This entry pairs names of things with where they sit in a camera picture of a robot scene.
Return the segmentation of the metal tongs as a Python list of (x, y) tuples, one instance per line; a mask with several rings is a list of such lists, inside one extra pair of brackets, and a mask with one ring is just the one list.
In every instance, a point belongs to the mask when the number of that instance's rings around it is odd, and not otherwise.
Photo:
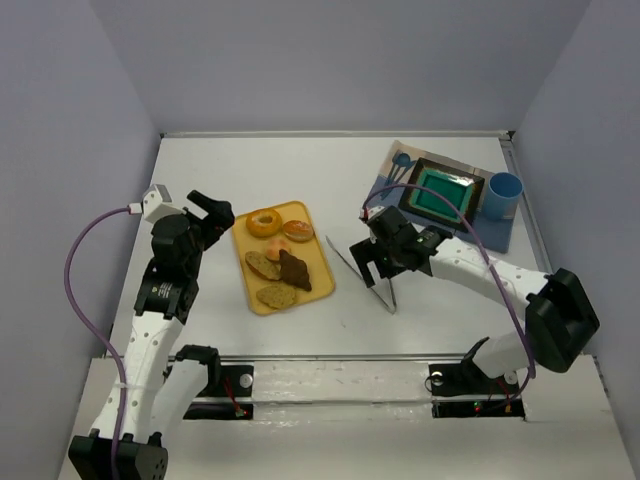
[(383, 306), (383, 308), (390, 314), (395, 315), (398, 310), (397, 297), (394, 289), (393, 282), (390, 279), (386, 279), (386, 285), (388, 290), (388, 299), (383, 297), (376, 290), (376, 283), (373, 281), (373, 275), (370, 271), (366, 275), (362, 273), (360, 268), (354, 266), (345, 255), (343, 255), (336, 247), (334, 242), (328, 237), (325, 237), (325, 241), (333, 253), (346, 265), (346, 267), (364, 284), (367, 291)]

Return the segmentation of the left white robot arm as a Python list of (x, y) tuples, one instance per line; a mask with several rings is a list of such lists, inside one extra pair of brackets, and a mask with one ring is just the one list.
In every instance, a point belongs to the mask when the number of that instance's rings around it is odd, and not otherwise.
[(175, 364), (171, 350), (186, 325), (199, 292), (203, 254), (229, 230), (232, 206), (197, 190), (188, 200), (201, 208), (198, 217), (176, 207), (163, 185), (152, 185), (143, 198), (100, 215), (139, 215), (152, 226), (152, 257), (134, 303), (125, 353), (88, 320), (64, 283), (69, 303), (111, 354), (117, 369), (109, 395), (88, 434), (71, 440), (68, 457), (82, 479), (162, 479), (167, 473), (166, 436), (179, 423), (196, 395), (216, 387), (221, 378), (217, 349), (186, 345)]

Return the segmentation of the chocolate croissant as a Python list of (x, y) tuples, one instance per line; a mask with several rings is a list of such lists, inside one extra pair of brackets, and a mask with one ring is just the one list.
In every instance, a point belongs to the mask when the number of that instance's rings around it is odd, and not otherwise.
[(279, 264), (284, 283), (307, 292), (312, 290), (308, 267), (303, 260), (282, 251)]

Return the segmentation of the round white bread roll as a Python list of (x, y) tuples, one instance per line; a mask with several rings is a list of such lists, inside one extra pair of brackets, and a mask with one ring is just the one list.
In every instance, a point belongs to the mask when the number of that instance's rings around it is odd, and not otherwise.
[(291, 253), (291, 246), (286, 239), (280, 237), (271, 238), (265, 247), (264, 254), (271, 262), (278, 263), (280, 261), (281, 252)]

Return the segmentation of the seeded bread slice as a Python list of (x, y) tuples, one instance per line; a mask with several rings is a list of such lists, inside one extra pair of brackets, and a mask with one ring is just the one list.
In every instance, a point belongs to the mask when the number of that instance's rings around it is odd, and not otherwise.
[(244, 260), (248, 268), (259, 278), (267, 281), (281, 279), (280, 267), (269, 260), (265, 254), (258, 251), (248, 251)]
[(272, 309), (286, 309), (297, 301), (296, 290), (287, 284), (273, 284), (256, 292), (256, 298)]

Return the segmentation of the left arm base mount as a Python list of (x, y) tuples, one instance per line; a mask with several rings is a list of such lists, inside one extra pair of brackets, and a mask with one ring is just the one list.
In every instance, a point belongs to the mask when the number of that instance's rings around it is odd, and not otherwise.
[(253, 364), (224, 364), (216, 348), (185, 345), (176, 353), (165, 378), (169, 378), (175, 367), (190, 364), (204, 370), (206, 384), (187, 407), (184, 420), (249, 421), (254, 418)]

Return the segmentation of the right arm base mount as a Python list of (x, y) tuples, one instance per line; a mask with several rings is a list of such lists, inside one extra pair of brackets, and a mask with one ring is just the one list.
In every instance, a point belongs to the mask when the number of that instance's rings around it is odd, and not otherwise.
[(468, 380), (457, 363), (432, 363), (424, 381), (435, 419), (526, 417), (516, 373)]

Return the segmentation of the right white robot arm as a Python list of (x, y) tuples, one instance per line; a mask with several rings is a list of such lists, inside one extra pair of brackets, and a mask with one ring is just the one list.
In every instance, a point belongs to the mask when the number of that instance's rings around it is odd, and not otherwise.
[(439, 227), (418, 231), (407, 221), (377, 219), (369, 228), (369, 237), (349, 248), (367, 287), (375, 284), (373, 270), (386, 279), (421, 272), (506, 307), (513, 333), (477, 341), (444, 375), (469, 390), (520, 369), (541, 366), (565, 373), (600, 327), (579, 278), (569, 270), (549, 274), (517, 267)]

